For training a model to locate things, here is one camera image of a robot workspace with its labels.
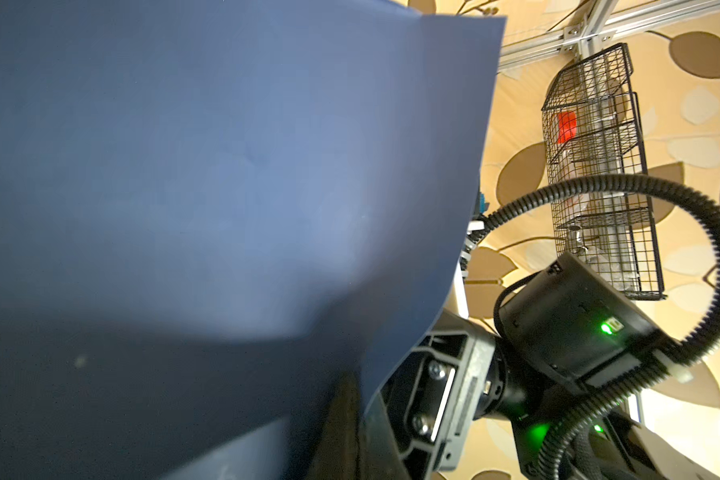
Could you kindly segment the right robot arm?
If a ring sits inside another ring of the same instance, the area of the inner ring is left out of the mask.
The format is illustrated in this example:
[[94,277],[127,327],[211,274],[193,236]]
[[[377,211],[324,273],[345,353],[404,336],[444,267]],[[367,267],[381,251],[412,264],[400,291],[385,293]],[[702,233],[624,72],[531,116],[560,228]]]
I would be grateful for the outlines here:
[[685,210],[708,235],[718,267],[700,323],[674,340],[578,257],[563,253],[506,289],[493,332],[443,313],[374,399],[361,438],[363,479],[426,479],[453,469],[471,424],[510,422],[531,479],[636,479],[622,434],[604,439],[618,459],[597,457],[590,435],[609,427],[629,396],[675,377],[720,346],[720,204],[688,186],[646,175],[558,182],[483,220],[490,233],[539,206],[592,193],[643,194]]

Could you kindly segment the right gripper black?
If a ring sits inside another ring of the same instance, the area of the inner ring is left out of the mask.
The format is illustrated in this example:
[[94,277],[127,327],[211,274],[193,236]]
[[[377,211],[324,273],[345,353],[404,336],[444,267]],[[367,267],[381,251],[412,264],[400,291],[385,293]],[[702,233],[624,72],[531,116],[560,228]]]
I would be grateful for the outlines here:
[[360,477],[428,479],[454,470],[495,352],[492,334],[443,311],[368,406]]

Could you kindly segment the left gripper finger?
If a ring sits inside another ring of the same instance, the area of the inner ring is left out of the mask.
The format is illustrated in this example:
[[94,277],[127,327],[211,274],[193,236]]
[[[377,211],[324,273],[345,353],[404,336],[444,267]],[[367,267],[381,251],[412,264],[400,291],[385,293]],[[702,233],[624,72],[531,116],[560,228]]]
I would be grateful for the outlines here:
[[356,376],[337,384],[305,479],[361,479],[360,393]]

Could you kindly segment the light blue wrapping paper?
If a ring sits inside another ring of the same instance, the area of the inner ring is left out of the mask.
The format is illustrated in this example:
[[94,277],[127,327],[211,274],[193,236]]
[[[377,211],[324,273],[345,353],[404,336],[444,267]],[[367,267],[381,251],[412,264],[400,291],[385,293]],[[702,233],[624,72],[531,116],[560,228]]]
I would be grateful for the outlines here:
[[0,1],[0,479],[300,479],[439,316],[502,17]]

